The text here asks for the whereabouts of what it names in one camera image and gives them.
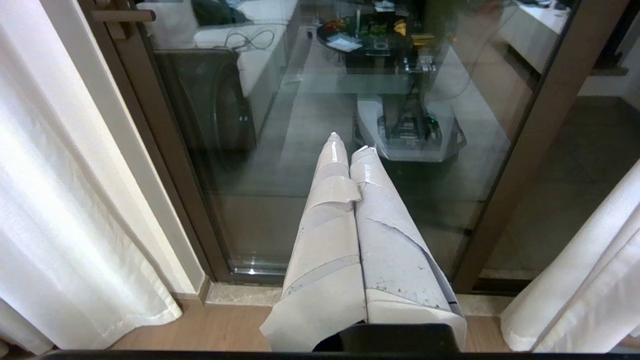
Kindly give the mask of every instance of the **white paper wrapping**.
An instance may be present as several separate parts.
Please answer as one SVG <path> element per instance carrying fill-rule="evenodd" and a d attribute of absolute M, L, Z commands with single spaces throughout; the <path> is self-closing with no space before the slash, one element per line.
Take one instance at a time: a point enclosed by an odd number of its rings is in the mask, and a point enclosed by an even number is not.
<path fill-rule="evenodd" d="M 282 297 L 260 326 L 273 351 L 311 351 L 367 318 L 353 214 L 360 192 L 347 161 L 332 133 L 318 158 Z"/>
<path fill-rule="evenodd" d="M 369 323 L 446 323 L 464 348 L 467 322 L 375 148 L 351 157 Z"/>

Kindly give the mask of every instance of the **white sofa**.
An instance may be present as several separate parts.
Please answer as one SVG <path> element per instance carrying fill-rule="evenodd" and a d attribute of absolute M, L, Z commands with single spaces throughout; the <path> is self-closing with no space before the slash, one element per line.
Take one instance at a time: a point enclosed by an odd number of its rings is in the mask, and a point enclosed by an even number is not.
<path fill-rule="evenodd" d="M 236 8 L 252 23 L 204 27 L 193 15 L 191 0 L 149 1 L 136 7 L 156 13 L 154 22 L 145 23 L 154 49 L 223 47 L 225 42 L 227 47 L 236 47 L 244 43 L 243 35 L 257 35 L 254 46 L 238 49 L 237 66 L 255 133 L 259 134 L 297 37 L 298 0 L 245 0 Z"/>

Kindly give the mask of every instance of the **wooden floor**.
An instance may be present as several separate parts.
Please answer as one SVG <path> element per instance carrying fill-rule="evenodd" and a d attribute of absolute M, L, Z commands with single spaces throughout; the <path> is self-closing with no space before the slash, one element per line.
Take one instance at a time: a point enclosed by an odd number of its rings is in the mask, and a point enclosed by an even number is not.
<path fill-rule="evenodd" d="M 116 342 L 113 350 L 269 351 L 259 326 L 270 307 L 184 305 L 178 320 L 141 327 Z M 468 316 L 469 352 L 509 352 L 500 334 L 498 318 Z"/>

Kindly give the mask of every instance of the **white curtain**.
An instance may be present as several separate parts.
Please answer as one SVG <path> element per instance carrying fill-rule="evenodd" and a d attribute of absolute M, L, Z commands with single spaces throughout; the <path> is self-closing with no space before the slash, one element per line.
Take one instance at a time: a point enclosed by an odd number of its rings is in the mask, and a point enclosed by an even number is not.
<path fill-rule="evenodd" d="M 0 4 L 0 337 L 36 354 L 106 348 L 181 311 L 80 151 L 104 124 L 79 100 L 86 88 L 61 43 L 23 37 L 30 11 L 40 4 Z"/>
<path fill-rule="evenodd" d="M 640 325 L 640 161 L 502 314 L 511 349 L 607 352 Z"/>

